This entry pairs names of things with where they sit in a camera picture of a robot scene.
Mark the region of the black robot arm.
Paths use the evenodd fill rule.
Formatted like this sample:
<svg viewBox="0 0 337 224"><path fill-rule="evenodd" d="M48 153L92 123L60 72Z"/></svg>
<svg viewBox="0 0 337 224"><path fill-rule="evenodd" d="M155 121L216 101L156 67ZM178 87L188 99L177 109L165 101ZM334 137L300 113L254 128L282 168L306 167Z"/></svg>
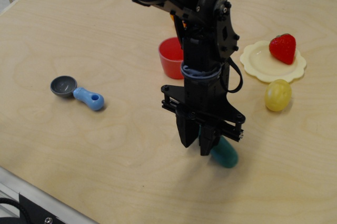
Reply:
<svg viewBox="0 0 337 224"><path fill-rule="evenodd" d="M183 50L183 86L165 85L163 108L175 113L185 147L199 141L208 155L222 136L239 141L245 116L227 100L230 69L237 70L231 55L239 36L231 23L229 0L132 0L154 6L174 18Z"/></svg>

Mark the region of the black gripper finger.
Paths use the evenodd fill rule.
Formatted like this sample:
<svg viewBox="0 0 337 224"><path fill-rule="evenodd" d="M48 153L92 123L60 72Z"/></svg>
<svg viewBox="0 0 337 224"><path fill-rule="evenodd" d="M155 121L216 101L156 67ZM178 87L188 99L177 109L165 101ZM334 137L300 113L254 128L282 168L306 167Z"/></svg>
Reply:
<svg viewBox="0 0 337 224"><path fill-rule="evenodd" d="M199 136L199 124L196 114L181 109L176 110L176 125L179 132L181 143L188 148Z"/></svg>
<svg viewBox="0 0 337 224"><path fill-rule="evenodd" d="M205 124L200 126L199 146L201 156L210 154L212 148L218 145L220 140L220 131L213 125Z"/></svg>

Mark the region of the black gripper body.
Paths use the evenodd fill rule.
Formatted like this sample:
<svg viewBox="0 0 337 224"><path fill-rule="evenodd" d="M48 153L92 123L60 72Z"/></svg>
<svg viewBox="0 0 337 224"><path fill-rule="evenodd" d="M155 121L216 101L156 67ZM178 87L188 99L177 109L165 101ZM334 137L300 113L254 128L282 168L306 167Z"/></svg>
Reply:
<svg viewBox="0 0 337 224"><path fill-rule="evenodd" d="M239 142L243 137L242 124L245 116L227 100L222 84L227 80L217 76L214 79L184 79L183 86L164 85L162 107L176 114L177 109L194 112L199 126L210 124L220 134Z"/></svg>

